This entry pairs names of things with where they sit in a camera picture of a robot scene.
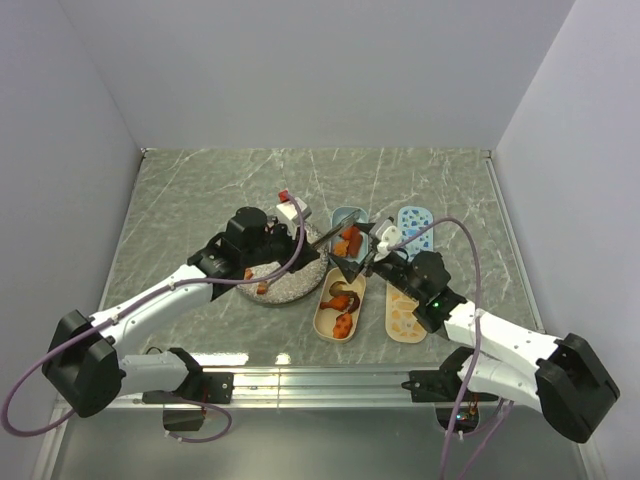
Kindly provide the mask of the blue lunch box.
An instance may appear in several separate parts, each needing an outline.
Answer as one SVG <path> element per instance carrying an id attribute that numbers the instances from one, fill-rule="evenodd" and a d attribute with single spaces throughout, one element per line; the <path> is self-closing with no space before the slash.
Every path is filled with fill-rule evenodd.
<path id="1" fill-rule="evenodd" d="M 359 207 L 339 207 L 333 212 L 332 227 L 337 233 L 331 238 L 331 261 L 342 273 L 355 276 L 364 270 L 370 239 L 368 214 Z"/>

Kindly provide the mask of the red-brown meat slab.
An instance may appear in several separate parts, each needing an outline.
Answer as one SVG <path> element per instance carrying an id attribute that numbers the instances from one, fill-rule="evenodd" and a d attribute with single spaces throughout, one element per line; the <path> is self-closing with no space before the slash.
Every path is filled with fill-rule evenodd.
<path id="1" fill-rule="evenodd" d="M 363 241 L 363 237 L 360 234 L 351 237 L 349 247 L 348 247 L 349 256 L 356 258 L 359 255 L 362 241 Z"/>

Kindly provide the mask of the orange crab claw piece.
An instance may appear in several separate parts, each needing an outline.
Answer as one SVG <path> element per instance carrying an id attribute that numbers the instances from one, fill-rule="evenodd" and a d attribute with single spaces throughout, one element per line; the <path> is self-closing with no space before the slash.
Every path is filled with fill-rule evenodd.
<path id="1" fill-rule="evenodd" d="M 357 226 L 353 225 L 347 229 L 345 229 L 341 234 L 340 237 L 344 240 L 344 241 L 351 241 L 352 238 L 354 236 L 357 236 L 360 233 L 360 230 L 358 229 Z"/>

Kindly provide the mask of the orange fried cutlet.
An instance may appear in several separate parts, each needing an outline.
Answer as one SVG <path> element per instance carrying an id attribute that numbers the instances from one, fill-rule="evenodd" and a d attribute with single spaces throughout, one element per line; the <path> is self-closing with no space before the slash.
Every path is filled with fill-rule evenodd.
<path id="1" fill-rule="evenodd" d="M 338 241 L 333 247 L 333 254 L 340 258 L 346 258 L 349 255 L 349 245 L 348 240 Z"/>

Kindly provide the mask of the dark glazed food piece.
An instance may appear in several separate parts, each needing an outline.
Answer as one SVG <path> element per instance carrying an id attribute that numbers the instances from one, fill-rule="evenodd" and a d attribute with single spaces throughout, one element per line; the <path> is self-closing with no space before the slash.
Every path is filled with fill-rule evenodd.
<path id="1" fill-rule="evenodd" d="M 336 281 L 329 287 L 329 294 L 333 297 L 353 296 L 354 291 L 348 289 L 348 284 L 344 281 Z"/>

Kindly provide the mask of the orange drumstick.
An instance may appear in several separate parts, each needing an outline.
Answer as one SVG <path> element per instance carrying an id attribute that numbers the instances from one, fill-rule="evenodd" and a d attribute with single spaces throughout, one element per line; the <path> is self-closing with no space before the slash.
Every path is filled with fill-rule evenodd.
<path id="1" fill-rule="evenodd" d="M 331 298 L 329 301 L 321 302 L 319 308 L 321 310 L 332 309 L 339 312 L 346 311 L 351 304 L 351 297 L 348 295 L 339 295 Z"/>

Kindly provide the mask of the beige lunch box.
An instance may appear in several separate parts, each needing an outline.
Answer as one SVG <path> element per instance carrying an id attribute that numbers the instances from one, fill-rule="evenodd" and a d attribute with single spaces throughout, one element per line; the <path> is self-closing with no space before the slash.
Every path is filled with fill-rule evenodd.
<path id="1" fill-rule="evenodd" d="M 334 339 L 332 336 L 332 329 L 334 327 L 336 318 L 344 312 L 339 312 L 332 309 L 321 310 L 319 305 L 321 302 L 329 301 L 333 296 L 329 294 L 329 287 L 332 283 L 336 281 L 345 281 L 344 277 L 341 275 L 338 268 L 331 269 L 326 276 L 324 284 L 321 288 L 320 300 L 318 302 L 318 306 L 315 310 L 315 314 L 313 317 L 313 328 L 319 338 L 325 340 L 327 342 L 334 343 L 347 343 L 349 342 L 355 335 L 359 316 L 361 312 L 361 307 L 364 302 L 364 296 L 366 292 L 367 281 L 365 277 L 360 274 L 357 279 L 348 284 L 348 289 L 355 292 L 355 294 L 351 297 L 351 304 L 349 308 L 344 312 L 349 312 L 353 319 L 353 328 L 350 332 L 350 335 L 346 339 Z"/>

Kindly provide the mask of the spotted orange food piece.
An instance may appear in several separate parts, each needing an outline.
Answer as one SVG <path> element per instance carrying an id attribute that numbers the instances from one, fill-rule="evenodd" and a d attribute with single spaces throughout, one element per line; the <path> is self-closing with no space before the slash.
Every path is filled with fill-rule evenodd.
<path id="1" fill-rule="evenodd" d="M 336 318 L 332 329 L 334 339 L 346 339 L 353 328 L 353 319 L 349 312 L 344 312 Z"/>

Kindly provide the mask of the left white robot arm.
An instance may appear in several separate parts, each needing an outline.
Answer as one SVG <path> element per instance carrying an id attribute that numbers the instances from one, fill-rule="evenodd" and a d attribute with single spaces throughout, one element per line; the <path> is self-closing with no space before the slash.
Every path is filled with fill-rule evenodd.
<path id="1" fill-rule="evenodd" d="M 43 375 L 82 418 L 123 395 L 164 391 L 180 402 L 205 400 L 203 368 L 186 350 L 142 355 L 136 347 L 156 328 L 246 283 L 249 268 L 276 262 L 288 273 L 318 259 L 300 230 L 310 214 L 299 198 L 277 205 L 273 217 L 256 207 L 238 209 L 224 231 L 154 287 L 89 317 L 77 310 L 65 315 Z"/>

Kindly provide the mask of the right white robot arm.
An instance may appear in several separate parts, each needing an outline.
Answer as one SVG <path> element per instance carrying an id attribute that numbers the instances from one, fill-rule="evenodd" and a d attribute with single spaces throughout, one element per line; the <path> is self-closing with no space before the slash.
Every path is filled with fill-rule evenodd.
<path id="1" fill-rule="evenodd" d="M 513 400 L 540 412 L 569 440 L 591 437 L 620 389 L 584 338 L 539 333 L 485 312 L 449 287 L 441 254 L 401 254 L 401 234 L 390 219 L 355 226 L 371 245 L 361 261 L 337 260 L 344 278 L 379 276 L 416 301 L 413 315 L 427 332 L 459 343 L 440 367 L 448 397 L 460 400 L 473 392 Z"/>

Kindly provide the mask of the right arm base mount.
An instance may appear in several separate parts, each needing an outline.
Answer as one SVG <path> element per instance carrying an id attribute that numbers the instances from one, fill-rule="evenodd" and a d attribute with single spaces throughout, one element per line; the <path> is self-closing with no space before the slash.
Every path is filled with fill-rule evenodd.
<path id="1" fill-rule="evenodd" d="M 458 374 L 462 365 L 472 357 L 473 350 L 459 347 L 450 354 L 437 370 L 411 370 L 408 380 L 401 383 L 404 390 L 410 392 L 413 403 L 451 403 L 455 402 L 462 380 Z M 462 404 L 456 414 L 454 432 L 463 434 L 473 432 L 479 425 L 479 404 L 496 402 L 499 398 L 492 394 L 477 393 L 467 388 Z"/>

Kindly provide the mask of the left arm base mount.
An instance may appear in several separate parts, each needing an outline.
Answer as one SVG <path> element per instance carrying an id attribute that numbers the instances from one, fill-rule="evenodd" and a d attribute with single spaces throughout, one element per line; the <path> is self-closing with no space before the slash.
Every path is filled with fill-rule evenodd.
<path id="1" fill-rule="evenodd" d="M 229 405 L 234 388 L 231 372 L 205 372 L 203 367 L 184 349 L 167 351 L 170 360 L 178 360 L 186 368 L 186 376 L 173 390 L 155 388 L 142 394 L 142 402 L 164 405 L 162 412 L 165 435 L 182 443 L 203 444 L 222 438 L 232 426 L 232 416 L 222 405 Z M 215 412 L 226 420 L 222 430 L 213 436 L 192 438 L 181 436 L 184 432 L 198 432 L 206 414 Z"/>

